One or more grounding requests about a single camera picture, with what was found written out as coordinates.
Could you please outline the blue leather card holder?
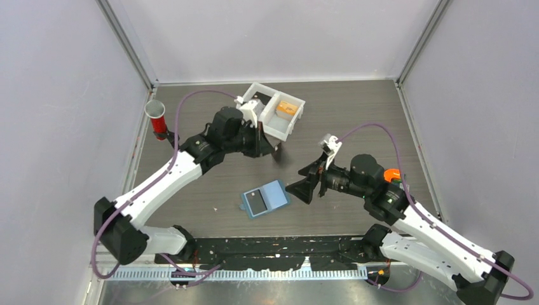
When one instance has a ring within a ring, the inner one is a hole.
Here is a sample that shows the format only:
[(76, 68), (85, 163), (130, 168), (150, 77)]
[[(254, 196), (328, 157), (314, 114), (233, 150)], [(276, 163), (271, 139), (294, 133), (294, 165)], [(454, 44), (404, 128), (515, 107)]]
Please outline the blue leather card holder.
[[(247, 203), (246, 195), (256, 189), (259, 189), (262, 192), (268, 211), (259, 215), (252, 215)], [(285, 190), (285, 184), (281, 180), (274, 180), (246, 191), (240, 195), (240, 198), (242, 202), (239, 204), (239, 209), (245, 211), (250, 219), (261, 217), (291, 204), (291, 198)]]

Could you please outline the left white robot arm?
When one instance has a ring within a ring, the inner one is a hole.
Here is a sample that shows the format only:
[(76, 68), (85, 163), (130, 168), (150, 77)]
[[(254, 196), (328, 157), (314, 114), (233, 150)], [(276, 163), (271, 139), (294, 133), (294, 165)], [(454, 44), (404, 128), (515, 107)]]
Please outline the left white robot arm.
[(262, 123), (223, 107), (203, 132), (189, 137), (172, 158), (137, 187), (113, 201), (101, 198), (94, 206), (94, 230), (117, 262), (127, 265), (143, 254), (168, 254), (187, 263), (196, 250), (192, 235), (181, 226), (150, 227), (147, 220), (175, 193), (221, 164), (227, 154), (259, 158), (277, 152)]

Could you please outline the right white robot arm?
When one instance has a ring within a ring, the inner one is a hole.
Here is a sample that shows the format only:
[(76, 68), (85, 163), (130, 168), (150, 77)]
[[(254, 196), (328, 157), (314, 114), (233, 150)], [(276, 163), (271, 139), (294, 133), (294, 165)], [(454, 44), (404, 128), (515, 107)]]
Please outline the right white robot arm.
[(464, 304), (496, 304), (515, 259), (458, 235), (420, 203), (409, 201), (399, 186), (387, 182), (384, 171), (369, 154), (354, 156), (350, 169), (330, 163), (322, 154), (298, 171), (302, 180), (285, 190), (306, 204), (316, 186), (320, 196), (331, 189), (362, 198), (364, 209), (378, 220), (362, 238), (368, 259), (404, 262), (447, 285)]

